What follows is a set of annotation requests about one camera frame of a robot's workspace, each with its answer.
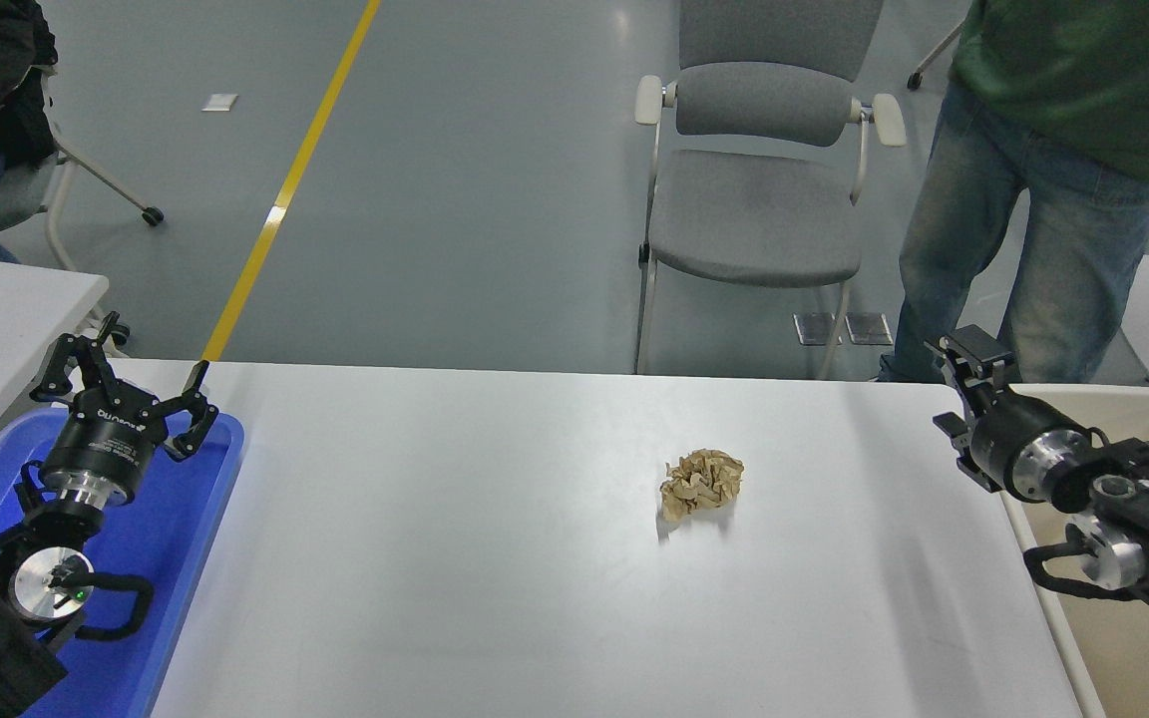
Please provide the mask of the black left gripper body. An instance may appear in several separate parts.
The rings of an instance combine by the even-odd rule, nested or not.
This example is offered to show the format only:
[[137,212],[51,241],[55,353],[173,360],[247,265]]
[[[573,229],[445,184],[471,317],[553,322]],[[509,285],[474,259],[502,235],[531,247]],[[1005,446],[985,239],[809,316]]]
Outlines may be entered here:
[[44,460],[44,485],[59,491],[64,477],[87,474],[108,479],[119,491],[139,488],[156,448],[165,441],[165,419],[146,417],[148,409],[141,400],[115,404],[99,391],[79,392]]

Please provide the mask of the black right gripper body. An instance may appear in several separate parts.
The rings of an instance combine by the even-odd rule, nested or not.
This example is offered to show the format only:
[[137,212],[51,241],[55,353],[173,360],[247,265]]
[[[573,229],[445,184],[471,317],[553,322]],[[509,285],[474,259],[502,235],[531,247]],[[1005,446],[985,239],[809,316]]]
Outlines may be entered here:
[[972,426],[970,458],[977,481],[987,491],[1044,491],[1048,463],[1057,463],[1059,455],[1031,446],[1062,429],[1063,414],[1043,400],[998,391]]

